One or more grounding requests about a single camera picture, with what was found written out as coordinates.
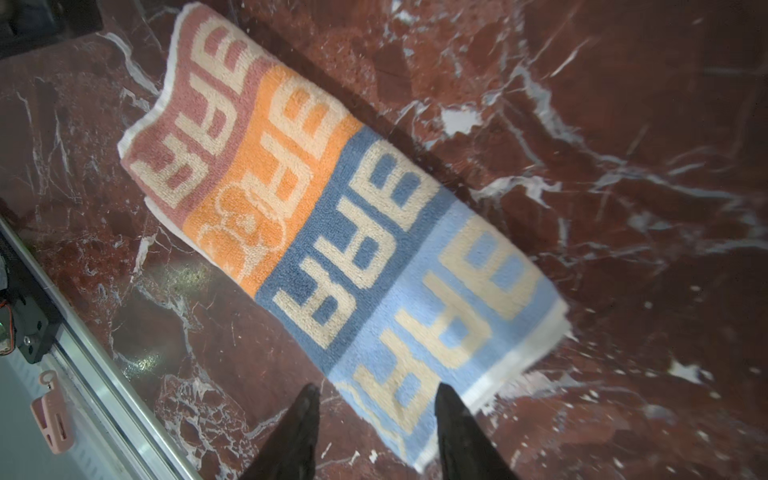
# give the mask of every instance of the marble floor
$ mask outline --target marble floor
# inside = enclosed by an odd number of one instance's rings
[[[768,4],[210,0],[487,217],[572,338],[479,421],[534,478],[768,478]],[[0,214],[203,478],[306,382],[317,478],[420,477],[118,164],[177,0],[0,61]]]

